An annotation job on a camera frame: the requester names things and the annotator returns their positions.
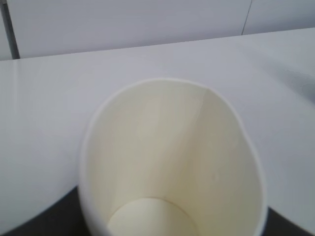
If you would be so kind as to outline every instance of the white tabletop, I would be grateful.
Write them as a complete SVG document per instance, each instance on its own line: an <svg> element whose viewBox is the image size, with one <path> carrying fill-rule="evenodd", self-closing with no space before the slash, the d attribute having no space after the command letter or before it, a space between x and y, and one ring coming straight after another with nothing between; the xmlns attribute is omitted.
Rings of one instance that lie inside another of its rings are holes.
<svg viewBox="0 0 315 236"><path fill-rule="evenodd" d="M118 89L176 77L235 107L266 173L269 205L315 234L315 29L0 62L0 234L77 184L95 109Z"/></svg>

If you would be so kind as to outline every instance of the white paper cup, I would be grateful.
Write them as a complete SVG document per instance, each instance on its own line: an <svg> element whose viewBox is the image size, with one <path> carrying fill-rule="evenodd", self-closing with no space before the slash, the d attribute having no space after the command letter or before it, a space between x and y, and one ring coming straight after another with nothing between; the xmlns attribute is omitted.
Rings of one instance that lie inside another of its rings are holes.
<svg viewBox="0 0 315 236"><path fill-rule="evenodd" d="M95 236L258 236L261 166L228 103L175 79L108 99L81 151L80 200Z"/></svg>

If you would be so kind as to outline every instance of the cup bottom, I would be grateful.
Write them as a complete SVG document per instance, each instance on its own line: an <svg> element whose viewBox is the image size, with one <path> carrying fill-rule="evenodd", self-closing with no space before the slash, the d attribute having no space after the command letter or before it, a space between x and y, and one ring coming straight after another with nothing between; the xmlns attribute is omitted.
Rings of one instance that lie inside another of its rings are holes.
<svg viewBox="0 0 315 236"><path fill-rule="evenodd" d="M127 203L107 226L113 236L198 236L194 222L183 210L156 198Z"/></svg>

